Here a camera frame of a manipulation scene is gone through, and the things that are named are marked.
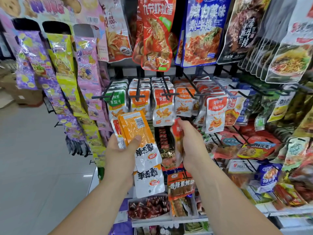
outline person's left hand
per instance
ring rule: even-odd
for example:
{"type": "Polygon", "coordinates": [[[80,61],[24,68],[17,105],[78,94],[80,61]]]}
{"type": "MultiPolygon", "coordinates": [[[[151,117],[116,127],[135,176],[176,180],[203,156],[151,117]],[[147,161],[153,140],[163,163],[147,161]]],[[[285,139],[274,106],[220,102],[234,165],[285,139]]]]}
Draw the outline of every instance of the person's left hand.
{"type": "Polygon", "coordinates": [[[135,152],[140,142],[141,136],[136,135],[127,149],[119,149],[116,136],[112,134],[105,152],[104,177],[106,180],[118,182],[128,189],[133,185],[135,152]]]}

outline bowl of noodles picture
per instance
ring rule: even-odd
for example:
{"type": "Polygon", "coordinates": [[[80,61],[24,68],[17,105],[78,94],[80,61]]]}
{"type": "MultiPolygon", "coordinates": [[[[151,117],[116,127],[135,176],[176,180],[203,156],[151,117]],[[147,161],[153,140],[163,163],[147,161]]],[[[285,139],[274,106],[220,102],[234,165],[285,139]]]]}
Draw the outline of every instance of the bowl of noodles picture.
{"type": "Polygon", "coordinates": [[[303,72],[310,62],[308,51],[303,48],[289,50],[273,59],[270,70],[282,76],[292,76],[303,72]]]}

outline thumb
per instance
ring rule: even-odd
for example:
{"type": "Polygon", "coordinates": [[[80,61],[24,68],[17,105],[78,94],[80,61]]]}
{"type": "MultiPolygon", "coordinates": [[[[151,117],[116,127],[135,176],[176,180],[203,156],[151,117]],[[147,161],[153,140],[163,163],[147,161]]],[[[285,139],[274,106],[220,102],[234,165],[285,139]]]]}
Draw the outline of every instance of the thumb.
{"type": "Polygon", "coordinates": [[[127,152],[129,152],[130,154],[134,154],[137,148],[139,148],[140,142],[141,142],[141,136],[136,135],[133,138],[133,140],[128,144],[127,149],[126,149],[127,152]]]}

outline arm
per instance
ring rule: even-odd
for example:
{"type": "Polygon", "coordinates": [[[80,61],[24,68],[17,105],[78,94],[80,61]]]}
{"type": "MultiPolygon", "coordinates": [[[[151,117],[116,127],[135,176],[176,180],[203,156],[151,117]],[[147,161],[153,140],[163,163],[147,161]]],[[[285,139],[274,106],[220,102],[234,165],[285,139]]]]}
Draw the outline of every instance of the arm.
{"type": "Polygon", "coordinates": [[[271,235],[281,235],[209,157],[201,134],[188,121],[179,124],[185,133],[183,163],[197,184],[214,234],[263,235],[266,228],[271,235]]]}
{"type": "Polygon", "coordinates": [[[106,150],[103,181],[49,235],[107,235],[127,191],[133,185],[134,153],[141,137],[126,150],[118,148],[113,134],[106,150]]]}

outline brown box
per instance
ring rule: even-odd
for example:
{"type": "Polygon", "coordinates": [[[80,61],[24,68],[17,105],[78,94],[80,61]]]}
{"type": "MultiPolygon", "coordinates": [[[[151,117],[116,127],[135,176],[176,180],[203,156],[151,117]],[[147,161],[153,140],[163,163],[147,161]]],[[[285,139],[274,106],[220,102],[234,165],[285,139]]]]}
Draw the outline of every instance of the brown box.
{"type": "Polygon", "coordinates": [[[42,90],[20,89],[16,85],[16,75],[7,74],[0,79],[0,87],[3,87],[18,104],[37,105],[43,101],[42,90]]]}

